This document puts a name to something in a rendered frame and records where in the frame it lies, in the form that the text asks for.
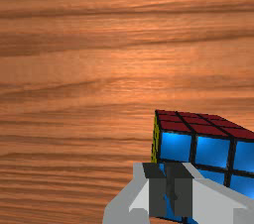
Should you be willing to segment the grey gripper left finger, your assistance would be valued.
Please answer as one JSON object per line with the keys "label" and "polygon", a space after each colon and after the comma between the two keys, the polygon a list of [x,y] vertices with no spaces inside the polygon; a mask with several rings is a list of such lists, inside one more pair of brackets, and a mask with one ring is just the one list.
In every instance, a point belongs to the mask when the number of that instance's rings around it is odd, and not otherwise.
{"label": "grey gripper left finger", "polygon": [[150,224],[167,215],[167,164],[134,163],[132,180],[106,205],[102,224]]}

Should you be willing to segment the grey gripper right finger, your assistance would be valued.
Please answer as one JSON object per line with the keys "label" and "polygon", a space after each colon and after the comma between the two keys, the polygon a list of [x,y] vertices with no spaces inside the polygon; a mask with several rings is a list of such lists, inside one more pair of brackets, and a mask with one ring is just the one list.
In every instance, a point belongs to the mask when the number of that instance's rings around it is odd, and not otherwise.
{"label": "grey gripper right finger", "polygon": [[198,224],[254,224],[254,200],[204,178],[190,163],[165,164],[167,195],[176,216]]}

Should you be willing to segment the many-coloured puzzle cube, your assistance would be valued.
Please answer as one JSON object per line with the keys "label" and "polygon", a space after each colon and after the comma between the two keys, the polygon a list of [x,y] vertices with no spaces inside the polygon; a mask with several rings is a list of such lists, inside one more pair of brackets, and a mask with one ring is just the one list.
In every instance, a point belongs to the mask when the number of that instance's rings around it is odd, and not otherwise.
{"label": "many-coloured puzzle cube", "polygon": [[[190,163],[204,178],[254,200],[254,132],[217,115],[157,110],[151,162]],[[198,224],[176,216],[167,195],[167,215],[179,224]]]}

